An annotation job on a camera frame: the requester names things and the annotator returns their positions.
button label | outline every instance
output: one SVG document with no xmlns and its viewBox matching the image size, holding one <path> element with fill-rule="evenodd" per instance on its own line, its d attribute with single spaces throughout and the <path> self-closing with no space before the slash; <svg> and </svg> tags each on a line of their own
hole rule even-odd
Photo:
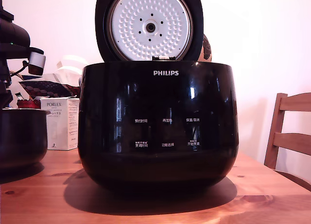
<svg viewBox="0 0 311 224">
<path fill-rule="evenodd" d="M 186 119 L 187 122 L 200 122 L 200 118 Z"/>
<path fill-rule="evenodd" d="M 200 143 L 197 142 L 197 140 L 191 140 L 190 142 L 188 142 L 188 146 L 199 146 Z"/>
<path fill-rule="evenodd" d="M 144 119 L 144 120 L 138 120 L 138 119 L 136 119 L 136 120 L 135 120 L 135 123 L 148 123 L 148 120 L 147 120 L 147 119 Z"/>
<path fill-rule="evenodd" d="M 172 123 L 172 121 L 173 121 L 172 119 L 163 119 L 164 123 Z"/>
<path fill-rule="evenodd" d="M 148 142 L 147 141 L 136 141 L 135 148 L 148 148 Z"/>
<path fill-rule="evenodd" d="M 162 143 L 162 147 L 173 147 L 174 143 Z"/>
</svg>

cable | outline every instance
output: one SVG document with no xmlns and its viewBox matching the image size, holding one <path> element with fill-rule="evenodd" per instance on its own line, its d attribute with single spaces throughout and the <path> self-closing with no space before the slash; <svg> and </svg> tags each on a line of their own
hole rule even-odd
<svg viewBox="0 0 311 224">
<path fill-rule="evenodd" d="M 25 70 L 25 68 L 27 68 L 27 66 L 28 66 L 28 62 L 24 60 L 23 61 L 23 67 L 19 71 L 13 73 L 11 75 L 11 77 L 14 77 L 14 76 L 18 75 L 20 72 L 23 72 Z"/>
</svg>

red object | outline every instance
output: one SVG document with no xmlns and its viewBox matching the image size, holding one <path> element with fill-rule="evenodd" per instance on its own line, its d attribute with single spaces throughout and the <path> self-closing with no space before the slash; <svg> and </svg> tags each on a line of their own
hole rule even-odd
<svg viewBox="0 0 311 224">
<path fill-rule="evenodd" d="M 18 100 L 17 106 L 19 108 L 41 109 L 41 102 L 38 100 Z"/>
</svg>

philips logo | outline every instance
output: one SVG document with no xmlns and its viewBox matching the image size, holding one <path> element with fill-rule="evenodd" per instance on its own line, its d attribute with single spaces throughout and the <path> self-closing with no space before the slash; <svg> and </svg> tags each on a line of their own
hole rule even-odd
<svg viewBox="0 0 311 224">
<path fill-rule="evenodd" d="M 179 71 L 154 71 L 154 76 L 179 76 Z"/>
</svg>

black rice cooker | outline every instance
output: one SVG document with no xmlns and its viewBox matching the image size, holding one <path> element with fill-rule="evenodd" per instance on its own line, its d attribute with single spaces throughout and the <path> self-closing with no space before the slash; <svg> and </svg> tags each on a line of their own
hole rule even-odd
<svg viewBox="0 0 311 224">
<path fill-rule="evenodd" d="M 78 149 L 87 174 L 115 192 L 199 190 L 238 152 L 232 68 L 198 62 L 200 0 L 98 0 L 105 63 L 84 68 Z"/>
</svg>

